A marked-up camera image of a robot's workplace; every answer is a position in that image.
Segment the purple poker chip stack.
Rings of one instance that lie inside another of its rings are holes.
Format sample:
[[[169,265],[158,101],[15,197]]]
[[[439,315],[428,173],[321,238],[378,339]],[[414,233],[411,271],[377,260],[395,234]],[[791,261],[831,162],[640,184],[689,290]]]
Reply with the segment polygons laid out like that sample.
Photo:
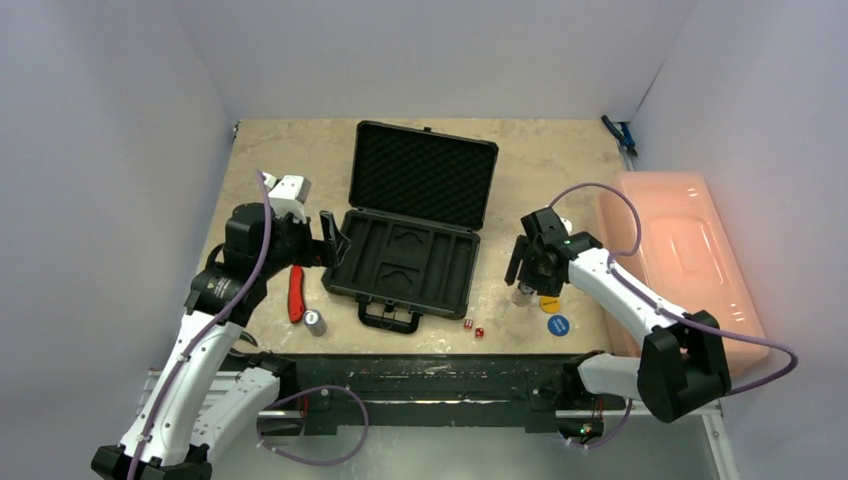
[[[326,320],[318,310],[306,310],[302,316],[302,322],[310,334],[315,337],[321,337],[327,332]]]

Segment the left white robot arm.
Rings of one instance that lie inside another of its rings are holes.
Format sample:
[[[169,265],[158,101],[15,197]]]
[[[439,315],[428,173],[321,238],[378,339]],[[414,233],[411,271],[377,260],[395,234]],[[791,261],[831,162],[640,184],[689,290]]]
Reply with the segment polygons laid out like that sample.
[[[221,366],[242,336],[267,282],[290,266],[335,267],[348,239],[328,211],[323,237],[308,218],[269,201],[236,207],[225,240],[192,281],[177,340],[150,397],[115,445],[100,447],[92,470],[104,479],[208,479],[215,463],[259,412],[299,398],[295,362],[250,356],[234,385],[204,406]]]

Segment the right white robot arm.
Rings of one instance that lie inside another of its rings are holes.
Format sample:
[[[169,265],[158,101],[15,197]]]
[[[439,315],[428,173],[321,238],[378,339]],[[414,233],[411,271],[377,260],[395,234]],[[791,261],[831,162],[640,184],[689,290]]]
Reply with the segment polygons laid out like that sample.
[[[638,357],[595,350],[567,361],[561,392],[569,404],[584,407],[608,394],[639,401],[656,419],[670,423],[730,392],[728,361],[713,315],[666,301],[619,266],[594,236],[570,234],[550,207],[522,217],[521,225],[506,284],[550,297],[569,284],[592,297],[642,344]]]

